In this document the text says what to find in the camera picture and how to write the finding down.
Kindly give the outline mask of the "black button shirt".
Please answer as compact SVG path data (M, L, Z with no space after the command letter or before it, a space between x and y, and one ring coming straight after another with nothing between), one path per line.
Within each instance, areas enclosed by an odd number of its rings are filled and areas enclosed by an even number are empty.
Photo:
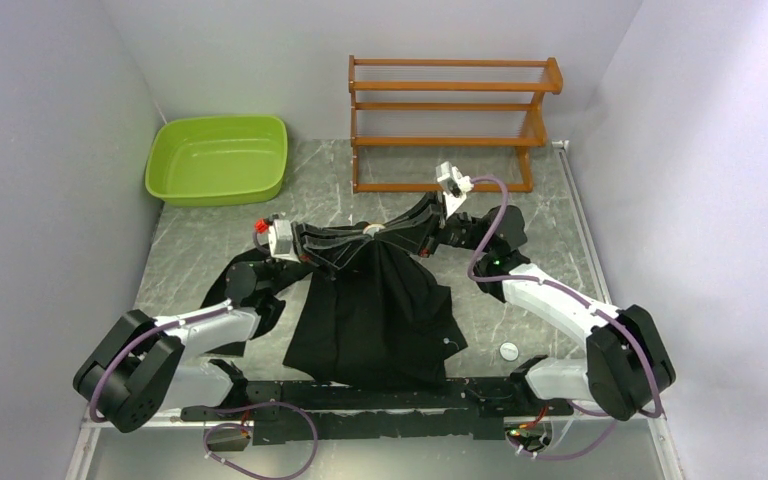
M334 274L251 248L224 267L202 306L225 300L230 270L244 265L266 267L272 295L310 280L282 363L316 381L377 391L441 388L446 360L467 346L450 287L388 243L367 243Z

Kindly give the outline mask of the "white round brooch back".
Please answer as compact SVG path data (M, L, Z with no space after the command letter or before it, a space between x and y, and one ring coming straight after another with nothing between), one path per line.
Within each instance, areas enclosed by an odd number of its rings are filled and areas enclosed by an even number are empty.
M499 354L503 360L507 362L514 362L519 358L519 349L512 342L503 342L499 346Z

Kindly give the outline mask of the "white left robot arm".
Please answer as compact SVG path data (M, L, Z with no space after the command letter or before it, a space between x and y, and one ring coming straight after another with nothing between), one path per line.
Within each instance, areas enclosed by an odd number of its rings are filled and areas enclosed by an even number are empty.
M315 267L345 265L383 228L259 220L253 250L220 275L216 299L171 316L135 309L116 321L73 379L91 420L129 433L159 411L199 404L220 419L238 417L247 401L242 372L224 361L193 366L191 360L269 333L286 306L279 292Z

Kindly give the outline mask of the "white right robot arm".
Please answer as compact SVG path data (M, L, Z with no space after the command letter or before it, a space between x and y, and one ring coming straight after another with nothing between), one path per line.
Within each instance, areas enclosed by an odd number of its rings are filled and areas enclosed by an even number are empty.
M522 212L504 200L482 217L457 213L446 195L425 194L371 235L417 256L440 245L469 250L467 276L497 301L537 315L574 340L582 359L536 356L515 370L510 401L524 415L548 400L585 401L615 420L663 413L676 371L652 315L639 305L597 301L551 277L520 251Z

